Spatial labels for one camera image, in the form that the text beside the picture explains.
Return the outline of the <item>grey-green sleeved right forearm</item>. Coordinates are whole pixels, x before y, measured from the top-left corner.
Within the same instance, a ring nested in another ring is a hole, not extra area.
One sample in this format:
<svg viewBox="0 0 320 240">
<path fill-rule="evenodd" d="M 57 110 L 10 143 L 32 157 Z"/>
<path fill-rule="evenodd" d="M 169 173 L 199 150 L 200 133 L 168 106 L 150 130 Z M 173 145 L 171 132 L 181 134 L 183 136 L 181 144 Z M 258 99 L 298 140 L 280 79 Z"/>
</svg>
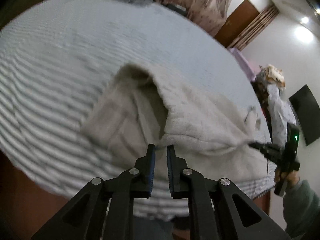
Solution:
<svg viewBox="0 0 320 240">
<path fill-rule="evenodd" d="M 286 233 L 291 239 L 315 239 L 319 230 L 319 196 L 307 180 L 299 181 L 283 197 Z"/>
</svg>

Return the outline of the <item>person's right hand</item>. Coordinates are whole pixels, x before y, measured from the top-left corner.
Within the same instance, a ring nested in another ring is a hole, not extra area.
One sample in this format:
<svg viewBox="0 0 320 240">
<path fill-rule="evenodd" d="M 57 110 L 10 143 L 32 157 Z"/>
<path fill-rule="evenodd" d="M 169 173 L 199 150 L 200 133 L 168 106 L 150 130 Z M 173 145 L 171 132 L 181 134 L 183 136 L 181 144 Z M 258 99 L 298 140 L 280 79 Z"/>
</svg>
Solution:
<svg viewBox="0 0 320 240">
<path fill-rule="evenodd" d="M 291 189 L 299 183 L 300 176 L 298 171 L 293 170 L 290 173 L 287 173 L 287 172 L 281 172 L 279 168 L 276 168 L 275 174 L 274 174 L 274 182 L 277 183 L 281 179 L 284 179 L 285 181 L 287 181 L 287 187 Z"/>
</svg>

